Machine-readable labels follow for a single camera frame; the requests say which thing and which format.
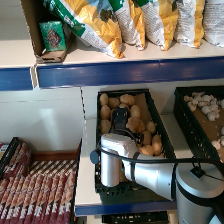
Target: black basket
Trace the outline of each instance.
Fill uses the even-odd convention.
[[[183,131],[193,155],[195,157],[220,160],[216,149],[184,101],[184,96],[191,96],[193,92],[205,92],[206,95],[213,95],[220,100],[224,99],[224,88],[223,86],[177,87],[174,104],[174,116]]]
[[[119,215],[103,215],[102,223],[107,224],[166,224],[169,223],[167,212],[143,212]]]
[[[139,95],[139,94],[145,94],[145,98],[146,98],[146,103],[148,106],[148,110],[150,112],[150,115],[152,117],[152,120],[154,123],[156,123],[157,125],[157,133],[161,136],[162,139],[162,145],[163,145],[163,149],[162,149],[162,154],[165,158],[169,158],[169,159],[175,159],[176,156],[174,154],[174,149],[173,146],[170,143],[169,137],[166,133],[166,130],[163,126],[163,123],[161,121],[161,118],[159,116],[159,113],[155,107],[154,101],[149,93],[148,89],[139,89],[139,90],[128,90],[128,91],[109,91],[109,92],[99,92],[98,93],[98,97],[97,97],[97,127],[96,127],[96,142],[98,144],[99,140],[100,140],[100,103],[99,103],[99,98],[100,96],[106,93],[108,95],[108,97],[119,97],[121,95],[124,94],[129,94],[129,95]],[[100,163],[98,163],[95,166],[95,191],[96,193],[100,193],[101,196],[106,195],[106,196],[123,196],[124,193],[126,193],[129,190],[144,190],[142,191],[142,198],[144,198],[144,196],[146,196],[146,194],[144,193],[145,191],[147,192],[147,195],[149,196],[149,199],[152,200],[162,200],[162,197],[158,198],[157,195],[155,195],[154,192],[152,192],[149,189],[146,189],[145,187],[142,187],[141,185],[135,183],[135,182],[120,182],[116,187],[105,187],[102,183],[101,183],[101,177],[100,177]]]
[[[3,157],[1,158],[1,161],[0,161],[0,179],[2,179],[5,167],[9,164],[12,156],[14,155],[14,153],[16,151],[16,148],[17,148],[18,144],[19,144],[19,138],[14,137],[12,139],[12,141],[10,142],[8,148],[6,149]]]

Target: yellow chip bag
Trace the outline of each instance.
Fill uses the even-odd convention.
[[[120,28],[108,0],[40,0],[84,43],[122,58]]]
[[[205,0],[177,0],[178,21],[174,38],[178,43],[199,48],[204,36],[202,27]]]
[[[176,29],[178,12],[172,0],[137,0],[144,15],[146,37],[168,50]]]
[[[145,48],[145,25],[141,8],[136,0],[109,0],[121,29],[125,43]]]

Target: shelf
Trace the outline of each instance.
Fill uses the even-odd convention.
[[[126,58],[109,57],[79,40],[63,63],[38,64],[41,88],[216,79],[224,77],[224,49],[205,40],[200,49],[173,43],[169,51],[147,43],[144,51],[125,45]]]
[[[0,91],[32,90],[33,48],[24,19],[0,19]]]
[[[168,130],[168,135],[173,143],[178,134],[177,158],[192,157],[185,138],[174,118],[173,114],[163,115],[165,127],[172,127]],[[176,203],[172,201],[146,201],[146,202],[125,202],[126,199],[120,198],[122,202],[111,203],[102,201],[100,195],[95,192],[94,169],[95,165],[91,163],[89,155],[96,147],[96,119],[86,120],[84,125],[82,148],[79,162],[79,172],[75,198],[76,216],[102,215],[113,213],[135,213],[147,211],[163,211],[176,209]]]

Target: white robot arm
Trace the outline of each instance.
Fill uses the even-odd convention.
[[[113,187],[119,184],[120,158],[123,158],[128,180],[169,200],[176,199],[179,223],[224,223],[223,210],[218,204],[220,200],[222,204],[224,202],[224,178],[216,166],[199,163],[198,167],[189,161],[178,165],[167,163],[167,159],[140,154],[131,138],[108,133],[101,137],[103,185]]]

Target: blue shelf edge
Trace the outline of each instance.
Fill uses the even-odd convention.
[[[109,215],[122,213],[141,213],[141,212],[155,212],[167,211],[177,208],[176,201],[159,201],[159,202],[142,202],[134,204],[116,204],[116,205],[75,205],[75,215]]]
[[[125,61],[37,67],[40,88],[224,78],[224,57]]]
[[[30,68],[0,68],[0,91],[33,90]]]

